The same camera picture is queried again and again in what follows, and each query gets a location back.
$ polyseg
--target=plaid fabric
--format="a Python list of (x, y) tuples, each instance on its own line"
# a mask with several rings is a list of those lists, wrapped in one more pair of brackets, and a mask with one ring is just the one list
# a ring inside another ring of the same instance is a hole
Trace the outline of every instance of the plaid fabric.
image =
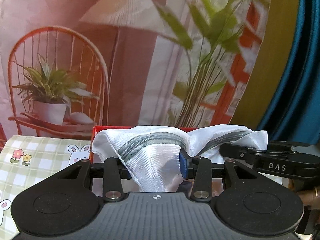
[(89, 157), (85, 145), (90, 146), (90, 141), (19, 135), (7, 141), (0, 154), (0, 239), (12, 239), (18, 233), (7, 209), (16, 195), (69, 166), (69, 150), (84, 148)]

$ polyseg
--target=round black pad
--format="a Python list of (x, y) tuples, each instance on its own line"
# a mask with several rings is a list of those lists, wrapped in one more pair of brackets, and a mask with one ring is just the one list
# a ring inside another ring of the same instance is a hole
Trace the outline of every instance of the round black pad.
[(46, 180), (21, 192), (11, 214), (20, 231), (58, 236), (88, 224), (99, 208), (97, 197), (75, 179)]
[(215, 210), (238, 232), (278, 236), (297, 227), (303, 204), (295, 193), (268, 178), (243, 179), (220, 194)]
[(281, 202), (276, 196), (264, 192), (248, 194), (244, 197), (243, 204), (247, 209), (258, 214), (270, 214), (281, 206)]
[(44, 214), (58, 214), (71, 205), (71, 198), (62, 193), (46, 193), (35, 200), (35, 209)]

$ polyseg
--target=pink flower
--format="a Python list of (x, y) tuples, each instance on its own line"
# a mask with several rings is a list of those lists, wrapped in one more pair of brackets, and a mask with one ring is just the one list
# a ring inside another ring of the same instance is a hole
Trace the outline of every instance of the pink flower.
[(13, 151), (12, 158), (20, 159), (21, 156), (23, 156), (23, 155), (24, 155), (24, 152), (22, 151), (22, 149), (20, 149), (20, 150), (14, 150), (14, 151)]

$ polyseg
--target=gray zipper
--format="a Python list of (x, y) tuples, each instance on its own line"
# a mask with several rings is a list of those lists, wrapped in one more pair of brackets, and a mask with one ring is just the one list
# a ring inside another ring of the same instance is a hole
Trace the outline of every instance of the gray zipper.
[(225, 135), (222, 135), (222, 136), (215, 138), (214, 140), (208, 142), (197, 155), (201, 155), (202, 153), (218, 146), (219, 144), (234, 142), (236, 140), (239, 140), (240, 138), (242, 138), (243, 136), (245, 136), (249, 133), (251, 133), (251, 132), (231, 132), (231, 133), (227, 133)]
[(139, 135), (126, 142), (118, 150), (118, 154), (126, 163), (133, 156), (135, 156), (144, 147), (151, 144), (176, 144), (181, 148), (186, 148), (183, 139), (175, 134), (168, 132), (156, 132), (150, 134)]

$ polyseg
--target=printed backdrop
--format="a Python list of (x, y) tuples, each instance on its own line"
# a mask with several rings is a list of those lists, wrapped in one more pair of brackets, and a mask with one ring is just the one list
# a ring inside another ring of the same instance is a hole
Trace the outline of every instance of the printed backdrop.
[(0, 0), (0, 139), (228, 123), (270, 0)]

